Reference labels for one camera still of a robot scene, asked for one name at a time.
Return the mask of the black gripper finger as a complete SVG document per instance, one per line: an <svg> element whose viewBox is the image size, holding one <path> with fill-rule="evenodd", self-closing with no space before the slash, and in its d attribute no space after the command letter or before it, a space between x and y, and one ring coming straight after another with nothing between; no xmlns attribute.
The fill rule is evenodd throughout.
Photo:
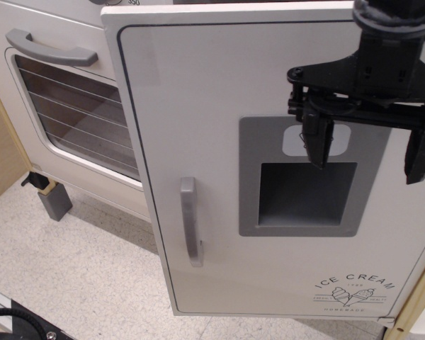
<svg viewBox="0 0 425 340"><path fill-rule="evenodd" d="M333 140L334 121L313 102L305 101L302 112L302 138L312 165L323 169L327 165Z"/></svg>
<svg viewBox="0 0 425 340"><path fill-rule="evenodd" d="M425 130L412 130L405 154L404 172L408 185L425 179Z"/></svg>

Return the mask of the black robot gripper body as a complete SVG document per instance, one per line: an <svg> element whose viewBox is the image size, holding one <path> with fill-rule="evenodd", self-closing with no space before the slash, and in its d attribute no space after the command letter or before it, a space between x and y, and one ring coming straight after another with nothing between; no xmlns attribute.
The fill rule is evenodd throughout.
<svg viewBox="0 0 425 340"><path fill-rule="evenodd" d="M406 130L425 130L425 37L388 40L362 34L352 55L293 67L288 113L307 106L323 118Z"/></svg>

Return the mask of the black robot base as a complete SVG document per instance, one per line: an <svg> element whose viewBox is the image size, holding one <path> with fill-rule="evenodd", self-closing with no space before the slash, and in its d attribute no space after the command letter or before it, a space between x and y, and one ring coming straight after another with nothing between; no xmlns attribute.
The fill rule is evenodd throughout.
<svg viewBox="0 0 425 340"><path fill-rule="evenodd" d="M56 325L11 300L8 306L0 307L0 339L74 339Z"/></svg>

